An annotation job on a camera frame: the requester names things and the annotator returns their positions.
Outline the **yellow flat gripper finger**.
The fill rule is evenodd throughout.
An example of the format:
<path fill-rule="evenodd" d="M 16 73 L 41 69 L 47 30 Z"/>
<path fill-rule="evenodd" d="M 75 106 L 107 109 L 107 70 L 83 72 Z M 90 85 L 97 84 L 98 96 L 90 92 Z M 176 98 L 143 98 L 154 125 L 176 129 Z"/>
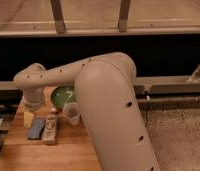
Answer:
<path fill-rule="evenodd" d="M 24 112 L 24 126 L 26 128 L 31 127 L 33 120 L 34 120 L 34 116 L 35 116 L 35 114 L 33 112 L 30 112 L 30 111 Z"/>

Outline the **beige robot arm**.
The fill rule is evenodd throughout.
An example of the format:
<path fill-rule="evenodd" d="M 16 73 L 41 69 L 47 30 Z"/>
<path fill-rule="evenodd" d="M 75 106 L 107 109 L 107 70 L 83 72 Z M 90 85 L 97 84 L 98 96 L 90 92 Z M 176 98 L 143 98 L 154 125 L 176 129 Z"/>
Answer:
<path fill-rule="evenodd" d="M 72 85 L 103 171 L 160 171 L 137 104 L 135 77 L 131 57 L 114 52 L 50 70 L 35 63 L 17 73 L 14 84 L 33 109 L 42 106 L 44 88 Z"/>

